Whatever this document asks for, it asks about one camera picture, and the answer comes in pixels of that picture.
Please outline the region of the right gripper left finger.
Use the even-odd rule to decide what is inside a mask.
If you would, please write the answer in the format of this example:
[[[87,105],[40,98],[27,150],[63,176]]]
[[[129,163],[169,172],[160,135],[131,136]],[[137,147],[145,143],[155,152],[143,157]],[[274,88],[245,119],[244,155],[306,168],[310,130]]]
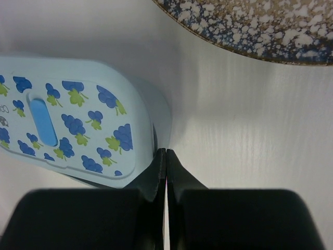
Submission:
[[[1,249],[163,249],[166,150],[122,189],[39,189],[16,206]]]

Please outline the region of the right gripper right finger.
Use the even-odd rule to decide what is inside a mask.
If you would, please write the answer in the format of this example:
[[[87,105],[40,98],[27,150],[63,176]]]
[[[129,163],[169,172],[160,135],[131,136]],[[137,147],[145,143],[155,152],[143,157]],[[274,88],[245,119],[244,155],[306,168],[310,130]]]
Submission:
[[[287,189],[210,189],[166,152],[171,249],[324,249],[303,199]]]

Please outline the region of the light blue lunch box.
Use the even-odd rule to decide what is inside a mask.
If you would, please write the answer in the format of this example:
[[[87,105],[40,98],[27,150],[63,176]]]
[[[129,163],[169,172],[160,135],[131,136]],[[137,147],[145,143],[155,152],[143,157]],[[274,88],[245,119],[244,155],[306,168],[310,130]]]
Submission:
[[[154,154],[156,154],[159,148],[167,148],[170,143],[172,125],[170,108],[163,93],[155,85],[133,76],[129,76],[128,79],[142,97],[145,107],[149,112],[153,124],[153,145]],[[150,164],[151,162],[148,162],[144,166],[136,165],[134,171],[129,176],[116,177],[115,179],[105,180],[103,183],[96,181],[92,177],[81,178],[71,175],[67,175],[67,177],[91,187],[121,189],[127,185],[134,185],[134,180],[148,169]]]

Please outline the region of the light blue lunch box lid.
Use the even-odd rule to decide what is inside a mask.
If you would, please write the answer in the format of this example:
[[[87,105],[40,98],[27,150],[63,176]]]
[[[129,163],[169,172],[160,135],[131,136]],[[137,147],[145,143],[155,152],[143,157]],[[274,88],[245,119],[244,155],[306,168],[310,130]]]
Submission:
[[[121,188],[153,160],[153,125],[138,89],[109,66],[2,56],[1,151]]]

